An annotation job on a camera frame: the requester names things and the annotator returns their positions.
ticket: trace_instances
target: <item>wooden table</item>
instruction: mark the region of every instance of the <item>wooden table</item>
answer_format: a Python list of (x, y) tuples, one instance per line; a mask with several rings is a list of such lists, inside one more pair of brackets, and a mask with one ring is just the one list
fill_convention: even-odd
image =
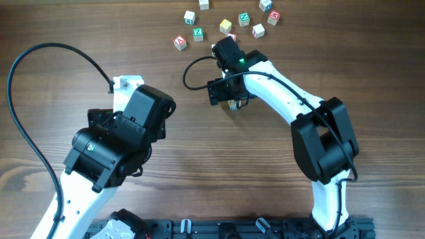
[[(41, 42), (70, 44), (90, 55), (109, 76), (140, 74), (173, 96), (167, 138), (153, 144), (144, 175), (128, 178), (98, 218), (126, 208), (142, 218), (256, 218), (308, 216), (311, 183), (292, 152), (290, 128), (262, 100), (236, 112), (209, 106), (206, 90), (181, 81), (194, 59), (211, 55), (226, 18), (245, 52), (257, 49), (301, 88), (340, 98), (360, 146), (358, 183), (348, 186), (352, 215), (373, 217), (378, 238), (423, 238), (425, 233), (425, 6), (404, 1), (274, 1), (282, 13), (267, 23), (258, 1), (197, 1), (21, 5), (0, 7), (0, 238), (28, 238), (54, 187), (39, 158), (17, 131), (5, 100), (14, 59)], [(194, 42), (185, 10), (196, 12)], [(239, 27), (248, 11), (249, 27)], [(255, 39), (253, 25), (266, 35)], [(173, 46), (186, 37), (181, 52)], [(200, 62), (188, 84), (220, 76)], [(83, 58), (62, 49), (30, 54), (13, 84), (16, 111), (56, 173), (73, 135), (87, 126), (89, 108), (110, 108), (112, 95)]]

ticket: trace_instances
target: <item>wood grain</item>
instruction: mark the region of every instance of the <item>wood grain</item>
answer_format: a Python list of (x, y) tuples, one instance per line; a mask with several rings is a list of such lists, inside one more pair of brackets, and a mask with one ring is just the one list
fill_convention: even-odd
[[(238, 112), (209, 106), (206, 91), (188, 91), (181, 82), (185, 67), (210, 55), (211, 44), (224, 36), (218, 25), (227, 18), (245, 52), (263, 52), (298, 86), (345, 102), (360, 145), (360, 180), (347, 189), (349, 212), (373, 217), (378, 238), (423, 238), (423, 1), (274, 1), (282, 13), (275, 27), (257, 1), (211, 1), (208, 11), (197, 1), (118, 2), (0, 7), (0, 92), (26, 48), (63, 42), (90, 55), (111, 77), (141, 74), (177, 103), (167, 139), (153, 145), (144, 176), (127, 179), (98, 218), (121, 208), (171, 219), (311, 212), (311, 183), (294, 161), (285, 121), (261, 100)], [(204, 28), (203, 42), (194, 42), (192, 27), (183, 23), (188, 9), (197, 14), (195, 26)], [(250, 26), (263, 23), (264, 37), (254, 39), (250, 27), (238, 26), (245, 11)], [(188, 40), (181, 52), (172, 43), (177, 35)], [(188, 83), (200, 86), (219, 76), (214, 62), (200, 62)], [(19, 65), (16, 111), (58, 175), (74, 133), (86, 127), (87, 109), (111, 107), (107, 90), (92, 66), (66, 50), (40, 50)], [(54, 188), (13, 124), (5, 97), (0, 114), (0, 238), (28, 238)]]

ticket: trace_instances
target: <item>toy block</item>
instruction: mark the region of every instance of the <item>toy block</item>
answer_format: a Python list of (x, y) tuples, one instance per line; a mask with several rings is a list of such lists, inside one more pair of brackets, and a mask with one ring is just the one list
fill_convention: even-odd
[(280, 13), (273, 10), (268, 16), (267, 22), (270, 23), (271, 25), (276, 26), (276, 23), (278, 23), (279, 18), (280, 18)]
[(228, 32), (232, 29), (232, 23), (226, 19), (220, 23), (220, 32), (227, 35)]
[(269, 11), (272, 8), (272, 0), (260, 0), (260, 9), (263, 12)]
[(232, 39), (236, 42), (236, 34), (227, 33), (226, 37), (232, 37)]
[(177, 49), (183, 50), (187, 46), (186, 39), (179, 35), (174, 39), (174, 45)]
[(195, 22), (195, 13), (191, 11), (186, 11), (185, 23), (188, 25), (193, 25), (194, 22)]
[(264, 27), (261, 25), (261, 23), (252, 27), (252, 34), (255, 38), (264, 36), (265, 32), (266, 30), (264, 30)]
[(248, 13), (239, 14), (239, 25), (241, 27), (248, 26), (250, 24), (250, 15)]
[(204, 31), (202, 28), (193, 29), (193, 40), (194, 41), (203, 41), (204, 40)]
[(207, 10), (210, 9), (210, 3), (209, 0), (199, 0), (199, 8), (201, 10)]

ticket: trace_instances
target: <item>yellow cube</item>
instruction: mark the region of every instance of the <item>yellow cube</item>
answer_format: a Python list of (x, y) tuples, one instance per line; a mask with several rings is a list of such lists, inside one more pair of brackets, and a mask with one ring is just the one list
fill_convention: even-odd
[(227, 35), (228, 32), (232, 29), (232, 23), (226, 19), (220, 23), (220, 32)]

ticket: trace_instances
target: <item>cube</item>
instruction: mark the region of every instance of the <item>cube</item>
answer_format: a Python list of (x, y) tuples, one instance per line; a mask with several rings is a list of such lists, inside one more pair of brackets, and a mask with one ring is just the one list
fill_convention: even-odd
[(236, 42), (236, 34), (227, 33), (226, 37), (232, 37), (232, 39)]
[(232, 29), (232, 23), (226, 19), (220, 23), (220, 32), (227, 35), (228, 32)]
[(177, 49), (183, 50), (187, 46), (186, 39), (179, 35), (174, 39), (174, 45)]
[(264, 30), (264, 27), (261, 25), (261, 23), (252, 27), (252, 34), (255, 38), (264, 36), (265, 32), (266, 30)]
[(239, 14), (239, 25), (241, 27), (248, 26), (250, 24), (250, 15), (248, 13)]
[(202, 28), (193, 29), (193, 40), (194, 41), (203, 41), (204, 40), (204, 31)]
[(269, 11), (272, 8), (272, 0), (260, 0), (260, 9), (263, 12)]
[(192, 11), (186, 11), (185, 23), (188, 25), (193, 25), (194, 22), (195, 22), (195, 13)]
[(276, 26), (276, 23), (278, 23), (278, 20), (280, 18), (280, 13), (273, 10), (270, 15), (268, 15), (268, 20), (267, 22), (270, 23), (271, 25)]
[(209, 0), (199, 0), (199, 8), (201, 10), (207, 10), (210, 9), (210, 3)]

